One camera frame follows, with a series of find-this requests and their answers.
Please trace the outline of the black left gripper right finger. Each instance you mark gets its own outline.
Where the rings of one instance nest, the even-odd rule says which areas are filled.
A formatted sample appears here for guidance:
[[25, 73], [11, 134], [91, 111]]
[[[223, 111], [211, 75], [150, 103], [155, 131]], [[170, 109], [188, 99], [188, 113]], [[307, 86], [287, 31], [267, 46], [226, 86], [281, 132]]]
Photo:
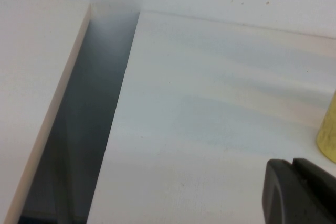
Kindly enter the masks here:
[[292, 165], [316, 207], [330, 223], [335, 223], [335, 176], [305, 158], [294, 158]]

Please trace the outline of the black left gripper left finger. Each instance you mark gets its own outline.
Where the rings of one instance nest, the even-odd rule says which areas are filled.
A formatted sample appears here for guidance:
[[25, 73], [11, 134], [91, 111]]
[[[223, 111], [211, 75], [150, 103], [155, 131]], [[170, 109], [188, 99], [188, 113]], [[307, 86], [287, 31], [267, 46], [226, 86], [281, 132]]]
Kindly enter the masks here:
[[281, 159], [267, 162], [263, 185], [265, 223], [298, 223], [299, 208], [295, 192], [299, 180], [291, 164]]

